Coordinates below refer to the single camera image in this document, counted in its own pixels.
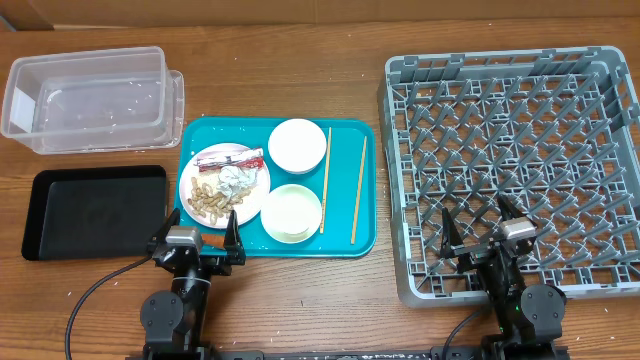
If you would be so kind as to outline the pale green cup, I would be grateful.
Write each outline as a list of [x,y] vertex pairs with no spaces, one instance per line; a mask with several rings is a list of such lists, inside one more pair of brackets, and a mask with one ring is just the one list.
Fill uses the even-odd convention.
[[266,233],[284,244],[296,244],[311,238],[322,220],[317,195],[298,184],[286,184],[271,191],[260,211]]

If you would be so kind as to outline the pink bowl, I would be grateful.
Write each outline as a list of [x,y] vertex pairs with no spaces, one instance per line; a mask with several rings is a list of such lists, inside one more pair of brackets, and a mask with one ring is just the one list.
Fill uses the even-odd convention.
[[268,154],[282,170],[306,174],[326,154],[327,137],[323,130],[307,119],[289,119],[277,125],[268,140]]

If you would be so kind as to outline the white tissue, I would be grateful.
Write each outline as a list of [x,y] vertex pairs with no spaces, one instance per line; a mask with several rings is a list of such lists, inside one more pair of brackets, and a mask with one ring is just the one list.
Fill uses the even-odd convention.
[[250,191],[257,183],[256,168],[225,166],[218,174],[217,189],[228,198]]

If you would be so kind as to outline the pile of peanuts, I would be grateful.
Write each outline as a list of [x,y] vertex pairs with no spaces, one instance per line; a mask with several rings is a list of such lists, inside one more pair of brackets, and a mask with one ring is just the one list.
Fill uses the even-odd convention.
[[223,217],[228,218],[236,205],[242,204],[250,191],[245,189],[237,193],[225,195],[215,190],[209,183],[200,183],[196,177],[191,178],[192,190],[187,199],[188,205],[196,216],[208,220],[211,225]]

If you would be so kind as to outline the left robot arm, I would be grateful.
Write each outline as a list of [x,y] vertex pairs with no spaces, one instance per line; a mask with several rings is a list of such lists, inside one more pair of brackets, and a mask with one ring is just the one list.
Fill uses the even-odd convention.
[[201,340],[214,276],[229,276],[246,262],[237,216],[231,212],[223,236],[222,255],[204,255],[203,236],[196,227],[179,224],[174,210],[151,238],[147,250],[155,265],[173,275],[171,289],[150,295],[140,311],[145,329],[145,359],[219,359]]

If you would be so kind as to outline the red snack wrapper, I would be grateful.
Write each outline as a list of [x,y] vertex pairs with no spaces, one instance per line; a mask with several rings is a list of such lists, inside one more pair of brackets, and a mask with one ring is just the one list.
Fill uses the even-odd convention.
[[264,166],[264,152],[262,148],[235,152],[201,152],[196,156],[196,166],[200,172],[220,170],[227,166],[244,169],[260,169]]

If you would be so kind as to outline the pink plate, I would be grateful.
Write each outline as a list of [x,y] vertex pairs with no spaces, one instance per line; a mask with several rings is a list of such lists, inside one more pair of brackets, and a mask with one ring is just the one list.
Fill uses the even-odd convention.
[[[192,210],[192,208],[188,205],[187,199],[191,195],[192,184],[191,178],[196,177],[197,174],[200,173],[198,167],[196,166],[196,156],[201,152],[212,152],[212,151],[240,151],[240,150],[248,150],[254,149],[249,148],[245,145],[235,144],[235,143],[220,143],[216,145],[209,146],[197,153],[193,153],[191,158],[186,162],[185,166],[180,172],[179,176],[179,184],[177,186],[178,195],[177,199],[179,200],[180,205],[185,212],[185,218],[188,220],[193,220],[196,223],[211,229],[223,229],[227,225],[228,218],[223,217],[217,221],[215,225],[211,225],[208,220],[205,220],[202,217],[196,216]],[[266,160],[264,156],[264,166],[260,169],[257,169],[257,183],[250,190],[248,196],[244,198],[244,202],[242,204],[236,205],[233,210],[237,213],[237,221],[240,225],[243,225],[253,219],[259,212],[262,207],[262,204],[268,195],[271,187],[271,178],[269,173],[269,168],[266,165]]]

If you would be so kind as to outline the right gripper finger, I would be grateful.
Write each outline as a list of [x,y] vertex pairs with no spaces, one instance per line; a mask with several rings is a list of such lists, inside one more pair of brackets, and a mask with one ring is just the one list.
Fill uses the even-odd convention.
[[506,195],[498,195],[497,204],[503,221],[525,217],[525,214],[521,212]]
[[454,219],[449,210],[443,208],[440,257],[445,259],[458,257],[463,248],[464,244]]

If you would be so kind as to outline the pile of rice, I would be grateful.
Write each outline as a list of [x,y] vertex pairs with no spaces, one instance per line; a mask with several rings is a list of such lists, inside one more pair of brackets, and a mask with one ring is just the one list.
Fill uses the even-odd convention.
[[202,187],[204,184],[208,184],[212,188],[212,193],[215,194],[219,191],[219,174],[219,170],[198,173],[198,185]]

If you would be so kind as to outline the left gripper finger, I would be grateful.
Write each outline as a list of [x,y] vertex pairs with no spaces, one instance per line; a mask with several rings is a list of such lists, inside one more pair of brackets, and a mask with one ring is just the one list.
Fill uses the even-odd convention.
[[167,217],[160,229],[152,236],[152,244],[161,244],[166,241],[166,237],[173,226],[180,223],[180,209],[175,208]]
[[246,253],[239,234],[235,210],[232,210],[229,214],[223,245],[226,251],[226,261],[229,265],[243,266],[245,264]]

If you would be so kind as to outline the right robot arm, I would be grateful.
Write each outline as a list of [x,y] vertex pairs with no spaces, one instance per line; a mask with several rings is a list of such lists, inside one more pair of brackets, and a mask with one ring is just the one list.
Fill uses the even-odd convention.
[[[450,333],[440,359],[561,360],[570,357],[554,341],[562,336],[567,296],[556,286],[528,285],[518,260],[532,252],[538,224],[506,196],[497,197],[501,222],[485,243],[465,246],[448,209],[442,210],[440,256],[458,260],[459,274],[474,271],[489,304],[469,315]],[[452,347],[455,335],[483,312],[495,312],[500,332],[486,335],[475,348]]]

